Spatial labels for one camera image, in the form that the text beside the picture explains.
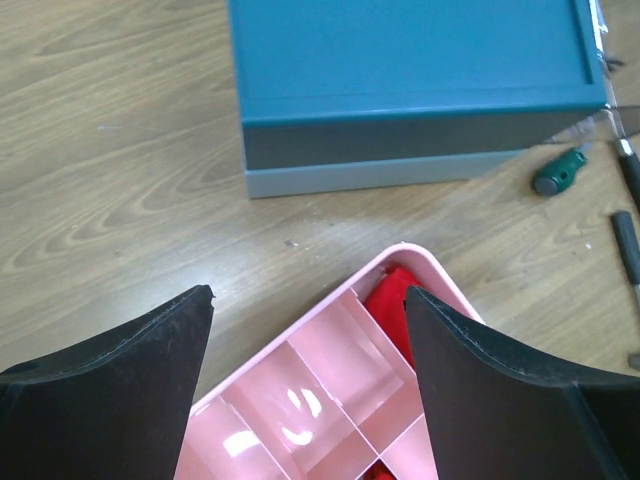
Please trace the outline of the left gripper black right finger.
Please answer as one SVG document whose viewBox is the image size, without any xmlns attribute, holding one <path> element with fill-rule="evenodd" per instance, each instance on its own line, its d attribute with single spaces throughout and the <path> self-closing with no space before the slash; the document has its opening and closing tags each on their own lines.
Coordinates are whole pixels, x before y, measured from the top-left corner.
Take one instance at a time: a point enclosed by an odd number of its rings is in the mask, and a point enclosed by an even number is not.
<svg viewBox="0 0 640 480">
<path fill-rule="evenodd" d="M 405 312 L 440 478 L 638 478 L 637 377 L 537 350 L 415 286 Z"/>
</svg>

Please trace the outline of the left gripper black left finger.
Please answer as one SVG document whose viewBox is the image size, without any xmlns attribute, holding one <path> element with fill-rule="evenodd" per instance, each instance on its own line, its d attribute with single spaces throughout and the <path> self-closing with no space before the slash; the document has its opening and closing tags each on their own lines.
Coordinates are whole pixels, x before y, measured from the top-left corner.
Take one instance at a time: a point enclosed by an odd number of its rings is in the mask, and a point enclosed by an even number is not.
<svg viewBox="0 0 640 480">
<path fill-rule="evenodd" d="M 4 479 L 171 479 L 212 325 L 196 285 L 1 373 Z"/>
</svg>

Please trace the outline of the stubby green screwdriver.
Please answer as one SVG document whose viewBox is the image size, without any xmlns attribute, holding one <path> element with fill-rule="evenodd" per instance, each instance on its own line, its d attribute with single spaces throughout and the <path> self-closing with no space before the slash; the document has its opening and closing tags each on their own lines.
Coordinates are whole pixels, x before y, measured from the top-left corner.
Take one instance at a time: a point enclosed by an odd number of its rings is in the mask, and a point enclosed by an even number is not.
<svg viewBox="0 0 640 480">
<path fill-rule="evenodd" d="M 579 149 L 570 149 L 547 162 L 533 175 L 533 190 L 544 197 L 552 197 L 570 188 L 577 173 L 587 164 L 587 158 Z"/>
</svg>

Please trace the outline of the teal drawer box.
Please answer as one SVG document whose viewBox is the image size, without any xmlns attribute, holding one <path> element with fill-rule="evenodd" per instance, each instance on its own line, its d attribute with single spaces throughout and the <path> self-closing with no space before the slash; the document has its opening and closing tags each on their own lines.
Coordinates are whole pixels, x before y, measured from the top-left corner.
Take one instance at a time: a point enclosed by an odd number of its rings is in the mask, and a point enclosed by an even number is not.
<svg viewBox="0 0 640 480">
<path fill-rule="evenodd" d="M 232 1 L 252 198 L 468 179 L 623 142 L 595 1 Z"/>
</svg>

